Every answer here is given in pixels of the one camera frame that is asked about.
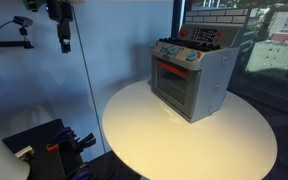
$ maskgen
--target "red knob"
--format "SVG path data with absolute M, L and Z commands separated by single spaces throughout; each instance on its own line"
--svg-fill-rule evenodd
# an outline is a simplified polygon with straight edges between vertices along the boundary
M 180 35 L 183 37 L 183 36 L 186 36 L 188 33 L 188 31 L 186 29 L 181 29 L 180 31 Z

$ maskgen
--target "round white table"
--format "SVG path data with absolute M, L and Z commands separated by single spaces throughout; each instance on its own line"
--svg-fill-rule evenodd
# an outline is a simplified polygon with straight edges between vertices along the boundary
M 116 155 L 151 180 L 262 179 L 277 156 L 270 125 L 230 92 L 219 111 L 190 124 L 137 82 L 108 102 L 103 130 Z

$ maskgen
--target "floor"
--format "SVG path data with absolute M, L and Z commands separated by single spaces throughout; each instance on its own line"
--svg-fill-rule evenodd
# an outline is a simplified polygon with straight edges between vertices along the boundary
M 288 180 L 288 116 L 270 108 L 251 103 L 271 125 L 278 144 L 278 156 L 271 172 L 264 180 Z M 95 160 L 93 179 L 107 180 L 139 180 L 140 175 L 128 168 L 113 152 L 109 152 Z

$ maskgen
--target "white wall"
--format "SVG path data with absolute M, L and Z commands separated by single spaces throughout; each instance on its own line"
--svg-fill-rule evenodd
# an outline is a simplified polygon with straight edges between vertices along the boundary
M 31 50 L 0 48 L 0 136 L 62 118 L 78 136 L 89 132 L 96 136 L 97 144 L 83 153 L 84 160 L 103 154 L 98 122 L 105 105 L 124 86 L 149 78 L 148 45 L 170 35 L 172 6 L 170 1 L 90 0 L 76 5 L 72 51 L 62 54 L 56 23 L 43 9 L 32 13 L 20 0 L 0 0 L 0 25 L 14 15 L 31 18 L 34 24 L 28 28 L 29 39 L 35 46 Z M 6 26 L 0 31 L 0 40 L 22 40 L 18 28 L 15 24 Z

